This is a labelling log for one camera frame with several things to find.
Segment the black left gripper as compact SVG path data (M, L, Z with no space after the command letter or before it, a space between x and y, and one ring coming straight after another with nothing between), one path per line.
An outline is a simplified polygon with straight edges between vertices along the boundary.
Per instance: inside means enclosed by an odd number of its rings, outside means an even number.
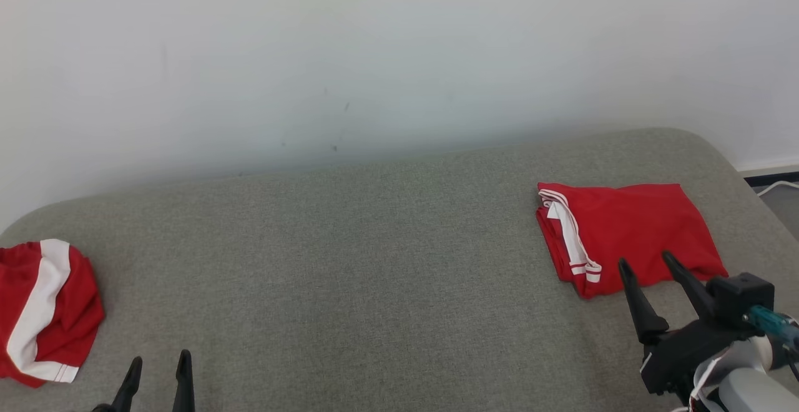
M138 392L142 377L143 359L132 359L128 372L117 390L111 405L99 404L91 412L130 412L132 399ZM172 412L196 412L194 378L192 377L192 355L182 350L176 369L177 389L172 403Z

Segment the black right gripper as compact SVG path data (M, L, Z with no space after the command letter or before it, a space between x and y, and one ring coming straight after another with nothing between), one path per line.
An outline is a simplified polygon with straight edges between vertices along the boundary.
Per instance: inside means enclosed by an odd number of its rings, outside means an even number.
M746 323L731 326L717 320L715 300L705 284L669 251L663 251L662 258L699 317L678 330L670 331L667 320L655 312L624 258L620 258L617 269L637 340L644 348L640 374L645 388L653 395L674 394L687 398L691 390L689 383L699 364L737 341L757 337L759 330Z

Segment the red basketball jersey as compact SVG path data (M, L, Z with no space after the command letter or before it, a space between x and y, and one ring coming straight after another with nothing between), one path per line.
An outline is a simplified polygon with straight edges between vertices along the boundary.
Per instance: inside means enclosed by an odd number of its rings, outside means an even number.
M727 277L705 219L679 184L537 185L536 218L557 277L583 299L623 288L628 262L643 287L672 278L667 251L701 281Z

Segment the red shorts with white stripe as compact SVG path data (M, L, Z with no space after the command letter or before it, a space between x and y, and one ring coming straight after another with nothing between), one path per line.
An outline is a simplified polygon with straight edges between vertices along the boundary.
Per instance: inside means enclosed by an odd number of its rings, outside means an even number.
M105 318L91 261L58 239L0 248L0 379L72 383Z

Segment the grey fabric sofa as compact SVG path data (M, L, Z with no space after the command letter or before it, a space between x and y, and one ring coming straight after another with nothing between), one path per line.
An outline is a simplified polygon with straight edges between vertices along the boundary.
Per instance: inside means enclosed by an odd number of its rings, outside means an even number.
M136 356L140 412L656 412L622 293L560 282L538 182L681 184L730 273L799 318L799 242L703 138L599 134L420 159L163 185L60 202L0 235L74 244L106 310L71 384L0 381L0 412L89 412Z

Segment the silver partition frame rail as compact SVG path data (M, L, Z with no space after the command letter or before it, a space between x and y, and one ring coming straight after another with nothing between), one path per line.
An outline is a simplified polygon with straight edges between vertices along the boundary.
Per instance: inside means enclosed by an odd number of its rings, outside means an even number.
M753 188L768 187L776 182L789 182L799 184L799 164L774 165L759 169L745 169L738 171L739 176Z

